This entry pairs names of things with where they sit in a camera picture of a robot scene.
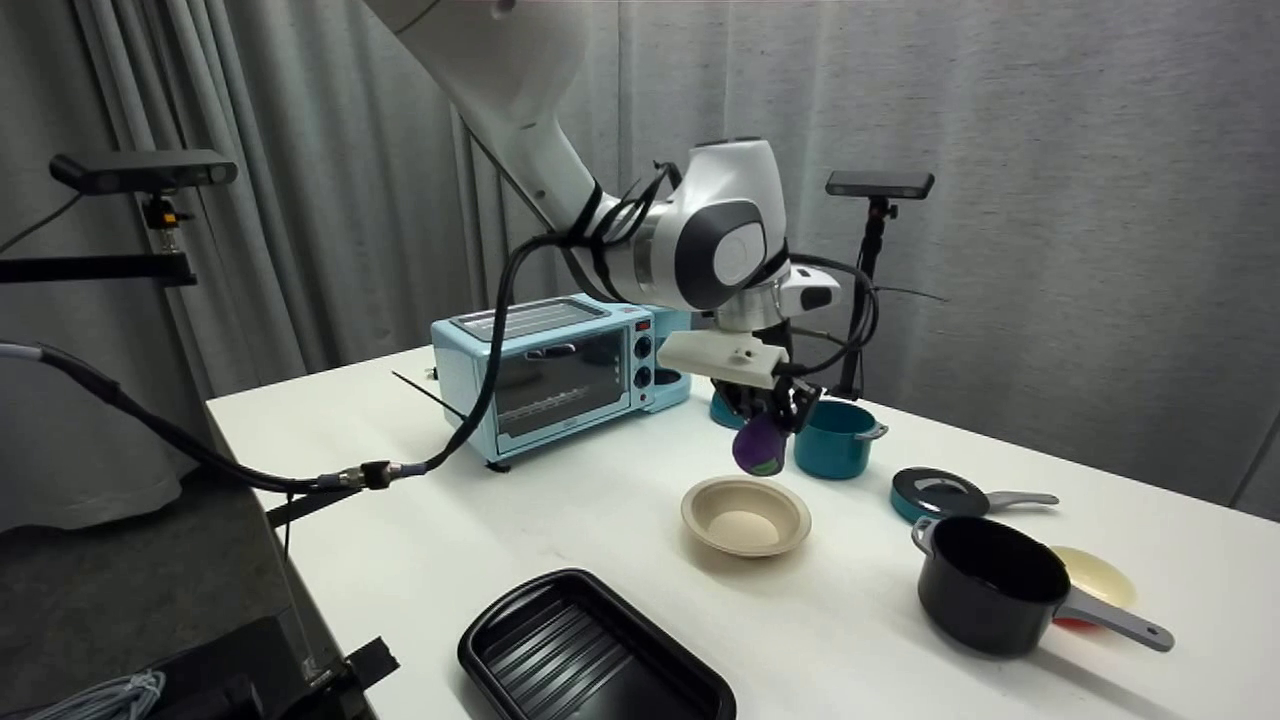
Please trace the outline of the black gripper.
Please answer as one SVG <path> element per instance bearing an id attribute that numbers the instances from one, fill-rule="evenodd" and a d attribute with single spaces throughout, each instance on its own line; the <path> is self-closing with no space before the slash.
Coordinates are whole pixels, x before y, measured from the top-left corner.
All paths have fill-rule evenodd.
<path id="1" fill-rule="evenodd" d="M 798 376 L 787 356 L 768 356 L 765 367 L 733 380 L 717 380 L 728 405 L 742 414 L 774 414 L 787 433 L 794 433 L 817 405 L 817 387 Z"/>

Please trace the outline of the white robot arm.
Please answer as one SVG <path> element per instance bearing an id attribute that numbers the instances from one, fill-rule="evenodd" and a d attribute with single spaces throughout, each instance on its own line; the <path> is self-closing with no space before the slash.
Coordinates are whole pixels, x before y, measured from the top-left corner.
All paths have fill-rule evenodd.
<path id="1" fill-rule="evenodd" d="M 787 251 L 768 139 L 695 145 L 639 190 L 608 190 L 558 124 L 585 62 L 585 0 L 363 0 L 447 92 L 463 127 L 608 298 L 708 317 L 654 359 L 708 376 L 742 420 L 792 433 L 817 387 L 785 329 L 835 294 Z"/>

